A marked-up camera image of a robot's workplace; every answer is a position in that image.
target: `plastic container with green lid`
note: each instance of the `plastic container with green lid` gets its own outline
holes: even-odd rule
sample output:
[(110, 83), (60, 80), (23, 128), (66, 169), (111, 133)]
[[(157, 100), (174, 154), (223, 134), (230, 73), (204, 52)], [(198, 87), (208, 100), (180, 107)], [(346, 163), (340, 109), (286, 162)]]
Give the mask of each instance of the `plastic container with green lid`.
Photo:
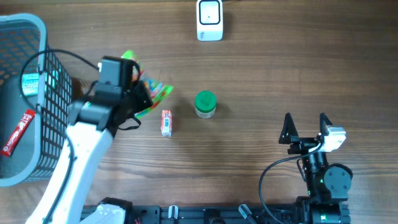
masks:
[(216, 112), (217, 99), (210, 91), (201, 91), (195, 98), (195, 111), (201, 118), (210, 118)]

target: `gray basket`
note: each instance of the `gray basket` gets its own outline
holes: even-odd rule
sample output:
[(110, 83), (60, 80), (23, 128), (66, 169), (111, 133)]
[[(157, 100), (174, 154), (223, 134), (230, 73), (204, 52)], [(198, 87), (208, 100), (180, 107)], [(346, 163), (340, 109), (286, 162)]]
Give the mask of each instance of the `gray basket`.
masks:
[[(28, 109), (18, 89), (21, 67), (32, 54), (49, 48), (47, 29), (37, 16), (0, 16), (0, 149)], [(39, 56), (25, 73), (37, 73), (38, 69), (45, 73), (39, 78), (39, 93), (29, 96), (29, 101), (64, 131), (72, 81), (55, 54)], [(0, 187), (49, 179), (62, 146), (61, 132), (36, 115), (12, 156), (0, 156)]]

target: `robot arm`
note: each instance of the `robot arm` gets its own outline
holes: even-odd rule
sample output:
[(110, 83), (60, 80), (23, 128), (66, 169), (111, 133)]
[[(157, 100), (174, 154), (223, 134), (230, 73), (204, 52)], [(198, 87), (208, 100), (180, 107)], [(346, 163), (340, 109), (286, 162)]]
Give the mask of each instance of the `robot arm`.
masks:
[[(84, 96), (69, 106), (68, 127), (70, 142), (63, 149), (49, 185), (39, 205), (26, 223), (43, 223), (61, 189), (70, 159), (73, 167), (50, 223), (79, 223), (81, 211), (94, 174), (105, 152), (109, 149), (120, 124), (133, 114), (152, 106), (144, 85), (132, 83), (131, 60), (104, 57), (100, 79), (94, 96)], [(70, 158), (70, 144), (74, 158)], [(124, 210), (118, 206), (103, 207), (83, 223), (124, 223)]]

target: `green lid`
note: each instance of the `green lid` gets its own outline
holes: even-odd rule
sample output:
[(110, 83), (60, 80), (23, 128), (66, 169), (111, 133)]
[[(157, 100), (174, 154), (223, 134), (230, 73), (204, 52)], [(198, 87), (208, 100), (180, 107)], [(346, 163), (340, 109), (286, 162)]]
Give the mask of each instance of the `green lid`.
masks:
[(202, 113), (212, 112), (216, 108), (216, 96), (210, 91), (201, 91), (195, 98), (195, 107)]

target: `wooden surface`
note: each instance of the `wooden surface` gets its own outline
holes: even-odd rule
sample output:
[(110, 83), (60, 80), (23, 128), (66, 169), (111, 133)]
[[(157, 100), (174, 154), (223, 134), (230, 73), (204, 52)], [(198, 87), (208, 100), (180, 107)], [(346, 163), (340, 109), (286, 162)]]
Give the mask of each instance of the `wooden surface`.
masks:
[[(319, 114), (347, 131), (328, 155), (354, 172), (353, 223), (398, 218), (398, 5), (381, 1), (236, 1), (224, 4), (224, 39), (199, 42), (195, 3), (1, 6), (30, 12), (48, 28), (54, 48), (97, 63), (135, 50), (148, 76), (175, 91), (136, 131), (118, 132), (98, 167), (86, 204), (106, 196), (135, 205), (259, 203), (258, 180), (287, 157), (278, 145), (286, 112), (301, 136), (318, 133)], [(70, 75), (98, 75), (61, 56)], [(200, 119), (194, 96), (218, 98)], [(160, 112), (174, 114), (172, 138), (160, 134)], [(0, 223), (22, 223), (47, 182), (0, 189)], [(306, 194), (295, 162), (269, 172), (267, 202)]]

